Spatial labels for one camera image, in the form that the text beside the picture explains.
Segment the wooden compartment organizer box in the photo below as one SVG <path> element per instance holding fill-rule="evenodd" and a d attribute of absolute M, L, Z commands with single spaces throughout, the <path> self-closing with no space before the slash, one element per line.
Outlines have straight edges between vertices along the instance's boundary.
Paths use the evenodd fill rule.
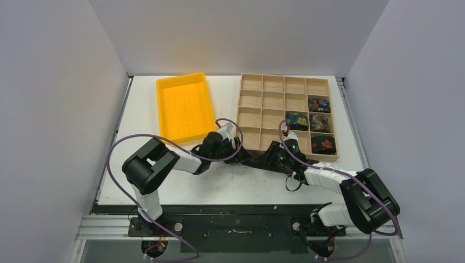
<path fill-rule="evenodd" d="M 329 99 L 331 112 L 309 112 L 308 99 Z M 325 78 L 304 78 L 277 75 L 243 73 L 237 108 L 237 124 L 243 129 L 244 147 L 251 151 L 265 152 L 272 141 L 279 141 L 279 123 L 286 120 L 286 112 L 306 115 L 322 115 L 328 118 L 330 132 L 319 133 L 291 130 L 298 136 L 300 151 L 308 158 L 320 161 L 336 161 L 338 146 L 333 121 L 333 103 L 330 83 Z M 311 138 L 320 135 L 334 137 L 337 152 L 333 155 L 314 154 L 311 151 Z"/>

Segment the yellow plastic tray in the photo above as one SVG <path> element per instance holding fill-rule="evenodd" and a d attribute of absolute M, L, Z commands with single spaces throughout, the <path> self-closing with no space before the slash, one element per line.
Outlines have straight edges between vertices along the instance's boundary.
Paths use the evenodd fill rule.
<path fill-rule="evenodd" d="M 160 135 L 176 144 L 201 140 L 217 129 L 203 72 L 156 81 Z"/>

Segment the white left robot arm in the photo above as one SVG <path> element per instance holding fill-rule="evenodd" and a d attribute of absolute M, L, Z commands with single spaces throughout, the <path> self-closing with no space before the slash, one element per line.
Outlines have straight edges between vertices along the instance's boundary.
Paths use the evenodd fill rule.
<path fill-rule="evenodd" d="M 249 161 L 252 155 L 241 145 L 240 138 L 230 139 L 225 133 L 214 131 L 188 152 L 152 138 L 132 154 L 123 163 L 122 172 L 135 192 L 143 230 L 150 236 L 163 230 L 158 188 L 172 170 L 199 175 L 217 160 L 227 164 Z"/>

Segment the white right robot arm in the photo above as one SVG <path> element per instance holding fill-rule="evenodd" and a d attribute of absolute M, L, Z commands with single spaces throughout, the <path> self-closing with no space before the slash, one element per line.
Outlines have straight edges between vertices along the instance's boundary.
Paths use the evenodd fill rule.
<path fill-rule="evenodd" d="M 339 170 L 307 159 L 297 140 L 273 141 L 258 158 L 261 168 L 284 173 L 301 185 L 317 186 L 343 197 L 343 203 L 326 203 L 310 214 L 310 228 L 324 235 L 331 227 L 354 226 L 365 234 L 396 236 L 400 207 L 373 169 Z"/>

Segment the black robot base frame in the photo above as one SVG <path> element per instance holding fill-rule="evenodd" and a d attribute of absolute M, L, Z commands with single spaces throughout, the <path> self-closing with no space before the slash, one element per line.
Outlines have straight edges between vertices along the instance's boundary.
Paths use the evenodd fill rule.
<path fill-rule="evenodd" d="M 158 225 L 144 223 L 131 205 L 97 206 L 85 216 L 80 240 L 141 241 L 145 247 L 185 240 L 183 253 L 305 253 L 305 239 L 322 245 L 332 237 L 366 236 L 355 227 L 325 227 L 312 222 L 314 204 L 291 205 L 166 205 Z"/>

